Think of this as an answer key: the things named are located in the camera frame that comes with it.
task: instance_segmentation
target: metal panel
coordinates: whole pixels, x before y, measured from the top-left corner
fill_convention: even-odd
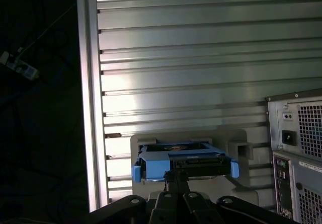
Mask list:
[[[91,75],[95,95],[84,94],[85,102],[98,98],[95,107],[85,109],[95,112],[86,122],[99,128],[87,132],[87,160],[99,176],[100,165],[108,180],[92,183],[89,175],[89,182],[90,189],[110,189],[109,196],[99,194],[104,203],[131,193],[132,135],[240,128],[248,142],[265,145],[264,98],[322,86],[322,0],[81,2],[79,11],[90,11],[85,31],[96,33],[87,36],[91,48],[82,48],[94,58],[82,63],[100,66]],[[91,146],[99,162],[91,160]],[[252,168],[268,168],[268,148],[254,151]],[[268,176],[253,176],[253,185],[270,186]],[[261,206],[274,205],[271,192],[262,191],[260,199],[267,201]],[[91,209],[102,206],[99,202]]]

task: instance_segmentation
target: white sticker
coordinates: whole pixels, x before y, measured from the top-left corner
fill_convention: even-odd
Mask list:
[[[322,173],[322,168],[320,168],[320,167],[310,165],[310,164],[307,164],[307,163],[304,163],[304,162],[301,162],[301,161],[300,161],[300,165],[303,166],[303,167],[306,167],[306,168],[309,168],[309,169],[312,169],[312,170],[315,170],[315,171],[318,171],[318,172]]]

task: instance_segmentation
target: power socket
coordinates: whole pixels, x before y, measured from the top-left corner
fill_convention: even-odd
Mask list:
[[[11,60],[13,56],[5,51],[0,57],[0,63],[14,72],[21,74],[24,78],[33,81],[39,78],[39,71],[22,60]]]

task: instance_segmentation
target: screw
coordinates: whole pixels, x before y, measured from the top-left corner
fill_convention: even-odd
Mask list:
[[[190,194],[189,194],[189,197],[190,197],[190,198],[195,198],[195,197],[197,197],[197,196],[198,196],[198,195],[197,195],[196,193],[190,193]]]
[[[226,203],[226,204],[232,204],[232,199],[226,198],[226,199],[223,200],[223,202]]]

